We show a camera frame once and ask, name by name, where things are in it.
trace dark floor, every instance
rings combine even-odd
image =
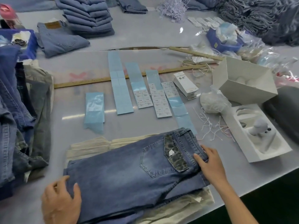
[[[299,224],[299,169],[241,197],[259,224]],[[224,206],[189,224],[230,224]]]

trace forearm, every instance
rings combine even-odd
[[[229,183],[217,187],[232,224],[258,224]]]

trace hand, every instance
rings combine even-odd
[[[213,148],[209,148],[204,145],[201,145],[201,147],[209,157],[209,162],[205,163],[197,154],[194,154],[193,156],[198,162],[202,172],[204,173],[204,176],[216,189],[218,189],[223,184],[228,183],[220,156],[217,150]]]
[[[74,185],[74,198],[66,190],[69,176],[48,185],[42,195],[42,212],[45,224],[76,224],[81,210],[81,192]]]

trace wooden ruler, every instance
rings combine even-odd
[[[219,61],[222,61],[224,59],[221,56],[213,56],[213,55],[209,55],[209,54],[205,54],[205,53],[201,53],[201,52],[195,52],[195,51],[191,51],[191,50],[188,50],[188,49],[182,49],[182,48],[173,47],[173,46],[170,46],[169,49],[174,50],[174,51],[178,51],[178,52],[184,52],[184,53],[192,54],[192,55],[195,55],[195,56],[202,56],[202,57],[206,57],[206,58],[210,58],[210,59],[214,59],[214,60],[219,60]]]
[[[175,71],[196,69],[196,68],[200,68],[200,67],[204,67],[204,66],[206,66],[206,65],[205,64],[197,64],[197,65],[192,65],[192,66],[184,66],[184,67],[159,70],[158,72],[159,72],[159,74],[164,74],[164,73],[175,72]],[[58,84],[54,84],[54,89],[71,87],[71,86],[81,86],[81,85],[93,84],[93,83],[98,83],[98,82],[108,82],[108,81],[111,81],[110,77],[104,77],[104,78],[100,78],[100,79],[82,80],[82,81],[77,81],[77,82],[58,83]]]

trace pink cap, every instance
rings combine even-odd
[[[0,4],[0,16],[5,20],[14,20],[17,17],[17,14],[10,5]]]

